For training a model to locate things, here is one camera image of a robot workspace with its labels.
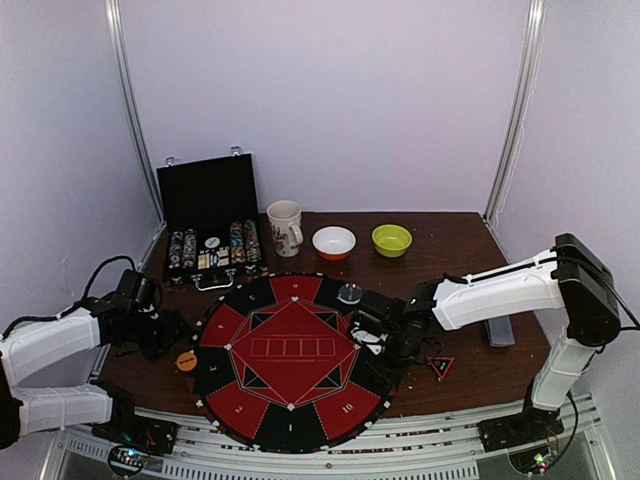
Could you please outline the orange big blind button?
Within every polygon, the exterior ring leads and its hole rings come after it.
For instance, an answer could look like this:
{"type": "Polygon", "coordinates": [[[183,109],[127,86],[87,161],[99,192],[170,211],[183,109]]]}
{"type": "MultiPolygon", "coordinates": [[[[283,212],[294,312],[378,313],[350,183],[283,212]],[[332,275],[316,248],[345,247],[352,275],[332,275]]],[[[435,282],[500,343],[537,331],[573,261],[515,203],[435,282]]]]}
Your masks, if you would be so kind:
{"type": "Polygon", "coordinates": [[[181,353],[176,361],[175,365],[181,372],[191,372],[197,366],[198,359],[193,351],[181,353]]]}

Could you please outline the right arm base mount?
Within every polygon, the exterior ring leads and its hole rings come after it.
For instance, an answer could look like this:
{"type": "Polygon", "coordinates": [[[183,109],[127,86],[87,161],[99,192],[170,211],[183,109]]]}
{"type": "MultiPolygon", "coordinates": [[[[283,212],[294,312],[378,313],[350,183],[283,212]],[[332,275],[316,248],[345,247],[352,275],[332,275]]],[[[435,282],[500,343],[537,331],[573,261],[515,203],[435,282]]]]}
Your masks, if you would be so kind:
{"type": "Polygon", "coordinates": [[[564,432],[559,411],[536,408],[524,409],[514,415],[483,420],[477,427],[485,452],[510,449],[546,440],[550,433],[564,432]]]}

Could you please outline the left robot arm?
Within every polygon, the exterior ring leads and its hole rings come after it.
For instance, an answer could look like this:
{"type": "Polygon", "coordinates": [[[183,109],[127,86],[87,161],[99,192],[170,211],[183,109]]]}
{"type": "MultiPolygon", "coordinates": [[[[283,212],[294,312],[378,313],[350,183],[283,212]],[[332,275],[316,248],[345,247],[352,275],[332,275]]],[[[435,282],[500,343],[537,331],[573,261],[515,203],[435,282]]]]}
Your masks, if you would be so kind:
{"type": "Polygon", "coordinates": [[[132,393],[110,383],[24,388],[31,375],[77,353],[103,346],[137,345],[159,360],[192,330],[176,310],[160,306],[159,285],[127,269],[115,291],[84,294],[50,317],[20,317],[1,335],[1,446],[36,432],[88,425],[93,435],[162,456],[173,451],[178,426],[135,411],[132,393]]]}

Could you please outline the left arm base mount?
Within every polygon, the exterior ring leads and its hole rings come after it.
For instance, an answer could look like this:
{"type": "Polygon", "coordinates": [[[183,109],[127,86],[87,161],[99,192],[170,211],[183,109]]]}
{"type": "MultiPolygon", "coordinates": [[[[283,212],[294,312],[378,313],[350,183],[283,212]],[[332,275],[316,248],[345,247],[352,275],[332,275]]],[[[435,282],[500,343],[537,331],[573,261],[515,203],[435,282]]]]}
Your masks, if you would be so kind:
{"type": "Polygon", "coordinates": [[[178,424],[134,414],[125,423],[112,420],[108,423],[92,424],[91,433],[98,438],[143,453],[164,456],[173,452],[178,424]]]}

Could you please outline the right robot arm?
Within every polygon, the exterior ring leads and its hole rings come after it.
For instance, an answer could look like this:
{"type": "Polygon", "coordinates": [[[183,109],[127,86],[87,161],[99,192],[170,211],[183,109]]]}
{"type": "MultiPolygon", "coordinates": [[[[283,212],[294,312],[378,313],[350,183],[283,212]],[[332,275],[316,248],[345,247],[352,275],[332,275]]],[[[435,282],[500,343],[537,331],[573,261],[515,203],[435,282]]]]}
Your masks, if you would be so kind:
{"type": "Polygon", "coordinates": [[[575,235],[505,267],[422,282],[406,301],[363,293],[350,334],[374,354],[400,363],[420,349],[427,329],[444,331],[524,312],[562,310],[566,325],[530,384],[528,407],[513,419],[519,440],[535,440],[551,424],[596,352],[621,332],[611,271],[575,235]]]}

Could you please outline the clear dealer button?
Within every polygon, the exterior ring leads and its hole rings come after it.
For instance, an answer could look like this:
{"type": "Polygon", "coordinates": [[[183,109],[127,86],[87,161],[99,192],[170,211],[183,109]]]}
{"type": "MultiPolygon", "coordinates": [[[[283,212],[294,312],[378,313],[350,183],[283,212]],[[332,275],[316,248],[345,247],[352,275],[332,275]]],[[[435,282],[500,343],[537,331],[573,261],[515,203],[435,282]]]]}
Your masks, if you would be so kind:
{"type": "Polygon", "coordinates": [[[346,305],[358,304],[363,296],[363,289],[355,283],[345,283],[338,289],[337,298],[346,305]]]}

